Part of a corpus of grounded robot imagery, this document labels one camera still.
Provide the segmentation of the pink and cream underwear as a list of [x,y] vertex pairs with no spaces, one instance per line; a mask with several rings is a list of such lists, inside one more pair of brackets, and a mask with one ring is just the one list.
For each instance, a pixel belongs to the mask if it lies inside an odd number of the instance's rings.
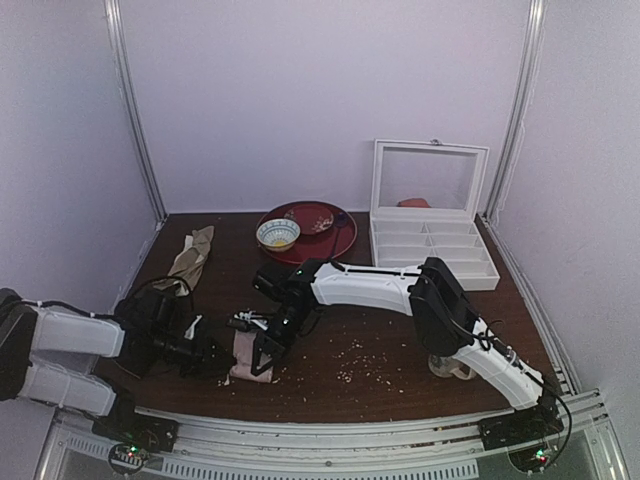
[[236,379],[252,381],[256,383],[271,383],[273,380],[273,369],[255,376],[251,373],[251,362],[253,360],[253,343],[256,334],[254,332],[235,332],[233,341],[233,356],[236,364],[230,369],[229,375]]

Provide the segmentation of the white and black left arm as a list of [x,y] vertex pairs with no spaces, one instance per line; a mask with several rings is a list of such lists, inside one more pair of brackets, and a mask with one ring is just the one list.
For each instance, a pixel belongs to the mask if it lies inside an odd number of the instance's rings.
[[108,416],[116,388],[90,373],[65,367],[51,354],[112,359],[135,379],[162,361],[182,377],[220,379],[236,360],[208,334],[204,318],[187,316],[171,291],[147,288],[122,300],[111,314],[62,301],[30,301],[1,291],[1,398],[25,397]]

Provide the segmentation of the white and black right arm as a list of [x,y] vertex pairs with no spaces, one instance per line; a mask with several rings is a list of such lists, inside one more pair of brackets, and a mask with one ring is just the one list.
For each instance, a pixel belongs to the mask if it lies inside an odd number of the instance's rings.
[[549,382],[492,332],[440,258],[405,268],[317,258],[293,270],[265,265],[253,286],[278,303],[278,309],[266,314],[238,312],[227,324],[256,334],[250,364],[255,376],[291,350],[311,313],[334,305],[377,308],[412,318],[417,340],[427,353],[450,357],[479,374],[507,399],[516,420],[533,417],[548,425],[558,420],[559,398]]

